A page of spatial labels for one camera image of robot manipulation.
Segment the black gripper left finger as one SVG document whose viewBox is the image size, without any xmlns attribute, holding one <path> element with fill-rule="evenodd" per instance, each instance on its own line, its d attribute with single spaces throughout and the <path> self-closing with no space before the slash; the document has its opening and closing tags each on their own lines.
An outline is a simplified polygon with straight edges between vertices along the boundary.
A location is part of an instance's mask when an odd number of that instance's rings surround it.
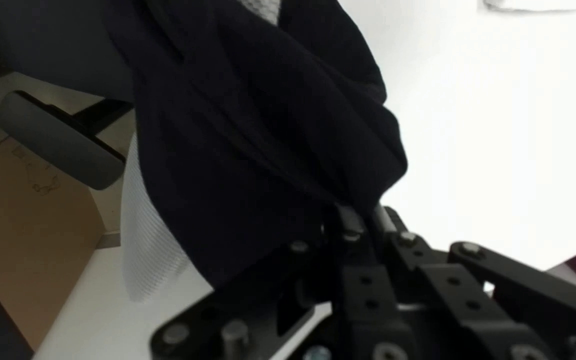
<svg viewBox="0 0 576 360">
<path fill-rule="evenodd" d="M 342 360 L 396 360 L 396 304 L 385 268 L 375 261 L 366 223 L 338 207 L 333 316 Z"/>
</svg>

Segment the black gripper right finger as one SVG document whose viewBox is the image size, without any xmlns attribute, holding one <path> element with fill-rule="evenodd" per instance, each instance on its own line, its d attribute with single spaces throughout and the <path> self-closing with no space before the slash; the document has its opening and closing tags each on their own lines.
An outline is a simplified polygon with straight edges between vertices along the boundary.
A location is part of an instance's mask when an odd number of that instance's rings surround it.
<svg viewBox="0 0 576 360">
<path fill-rule="evenodd" d="M 423 330 L 420 346 L 444 360 L 553 360 L 553 352 L 523 322 L 483 293 L 454 252 L 434 252 L 422 236 L 406 230 L 390 209 L 371 219 L 380 230 L 380 255 L 396 294 L 413 304 Z"/>
</svg>

